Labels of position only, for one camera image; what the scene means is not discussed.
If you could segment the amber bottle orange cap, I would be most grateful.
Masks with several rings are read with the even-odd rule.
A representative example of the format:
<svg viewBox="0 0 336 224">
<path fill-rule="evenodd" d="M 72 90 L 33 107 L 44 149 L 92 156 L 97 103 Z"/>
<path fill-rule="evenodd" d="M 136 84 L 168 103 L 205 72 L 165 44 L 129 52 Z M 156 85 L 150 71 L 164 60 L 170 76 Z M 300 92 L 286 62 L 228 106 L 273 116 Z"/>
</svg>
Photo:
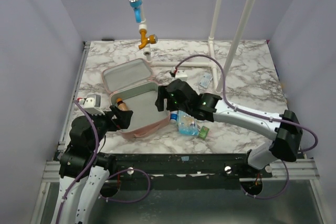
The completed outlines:
<svg viewBox="0 0 336 224">
<path fill-rule="evenodd" d="M 120 98 L 116 99 L 116 106 L 121 111 L 129 111 L 130 110 L 128 108 L 128 106 L 126 105 L 126 103 L 122 99 L 120 99 Z"/>
</svg>

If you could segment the small white blue bottle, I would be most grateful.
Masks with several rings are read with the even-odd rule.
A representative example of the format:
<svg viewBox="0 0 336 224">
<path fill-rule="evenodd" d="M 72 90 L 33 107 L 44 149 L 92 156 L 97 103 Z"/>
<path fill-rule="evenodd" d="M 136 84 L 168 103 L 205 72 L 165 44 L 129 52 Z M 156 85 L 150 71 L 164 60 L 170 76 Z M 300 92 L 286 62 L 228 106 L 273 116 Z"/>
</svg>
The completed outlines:
<svg viewBox="0 0 336 224">
<path fill-rule="evenodd" d="M 170 114 L 170 122 L 176 123 L 178 118 L 178 112 L 177 111 L 172 111 Z"/>
</svg>

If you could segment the blue cotton swab packet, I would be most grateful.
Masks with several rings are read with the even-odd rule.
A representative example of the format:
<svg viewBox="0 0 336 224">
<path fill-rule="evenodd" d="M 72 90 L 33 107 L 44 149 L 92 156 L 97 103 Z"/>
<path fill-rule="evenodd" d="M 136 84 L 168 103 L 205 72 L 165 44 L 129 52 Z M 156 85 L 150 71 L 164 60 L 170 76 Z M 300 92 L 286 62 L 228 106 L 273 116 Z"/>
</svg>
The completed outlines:
<svg viewBox="0 0 336 224">
<path fill-rule="evenodd" d="M 179 133 L 189 136 L 198 135 L 198 123 L 195 118 L 183 111 L 179 111 L 177 119 Z"/>
</svg>

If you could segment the pink medicine kit case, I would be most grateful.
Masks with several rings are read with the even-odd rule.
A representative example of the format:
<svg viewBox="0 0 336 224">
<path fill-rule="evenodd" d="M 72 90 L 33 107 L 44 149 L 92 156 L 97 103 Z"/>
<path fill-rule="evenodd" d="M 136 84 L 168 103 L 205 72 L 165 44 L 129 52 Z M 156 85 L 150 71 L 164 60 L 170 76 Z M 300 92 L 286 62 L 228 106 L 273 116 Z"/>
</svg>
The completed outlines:
<svg viewBox="0 0 336 224">
<path fill-rule="evenodd" d="M 105 69 L 102 82 L 110 95 L 111 105 L 121 99 L 133 111 L 129 128 L 121 130 L 124 139 L 144 138 L 169 125 L 170 112 L 159 112 L 155 106 L 159 85 L 153 80 L 153 70 L 144 59 Z"/>
</svg>

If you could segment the small green medicine box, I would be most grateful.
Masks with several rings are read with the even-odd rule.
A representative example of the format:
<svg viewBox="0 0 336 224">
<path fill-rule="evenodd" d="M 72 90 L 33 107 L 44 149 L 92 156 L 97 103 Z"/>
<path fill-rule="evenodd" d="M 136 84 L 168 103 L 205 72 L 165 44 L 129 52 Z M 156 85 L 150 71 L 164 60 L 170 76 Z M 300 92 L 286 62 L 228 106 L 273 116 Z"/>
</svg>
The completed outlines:
<svg viewBox="0 0 336 224">
<path fill-rule="evenodd" d="M 209 128 L 206 126 L 202 126 L 199 128 L 198 138 L 205 140 L 209 133 Z"/>
</svg>

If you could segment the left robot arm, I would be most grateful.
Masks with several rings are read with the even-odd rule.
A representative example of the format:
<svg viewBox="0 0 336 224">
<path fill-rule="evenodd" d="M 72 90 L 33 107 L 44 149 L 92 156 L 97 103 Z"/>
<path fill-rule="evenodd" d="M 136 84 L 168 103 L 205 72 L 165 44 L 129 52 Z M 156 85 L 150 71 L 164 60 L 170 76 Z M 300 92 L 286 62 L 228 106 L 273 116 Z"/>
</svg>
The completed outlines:
<svg viewBox="0 0 336 224">
<path fill-rule="evenodd" d="M 109 111 L 80 108 L 71 123 L 70 142 L 60 158 L 59 193 L 52 223 L 87 223 L 100 189 L 116 175 L 116 158 L 99 153 L 107 132 L 130 126 L 132 111 L 110 106 Z"/>
</svg>

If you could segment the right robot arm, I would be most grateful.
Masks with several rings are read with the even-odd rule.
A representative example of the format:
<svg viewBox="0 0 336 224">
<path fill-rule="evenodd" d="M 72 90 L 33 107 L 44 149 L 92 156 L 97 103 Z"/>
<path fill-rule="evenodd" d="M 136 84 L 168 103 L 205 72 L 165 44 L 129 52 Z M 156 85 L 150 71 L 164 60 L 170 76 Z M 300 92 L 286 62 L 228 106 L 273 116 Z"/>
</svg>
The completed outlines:
<svg viewBox="0 0 336 224">
<path fill-rule="evenodd" d="M 278 159 L 285 162 L 297 160 L 302 129 L 296 114 L 290 110 L 278 114 L 238 106 L 215 94 L 198 94 L 180 79 L 159 86 L 155 106 L 158 111 L 183 111 L 199 121 L 227 123 L 266 137 L 267 143 L 247 152 L 247 159 L 241 165 L 246 177 L 255 177 L 266 165 Z"/>
</svg>

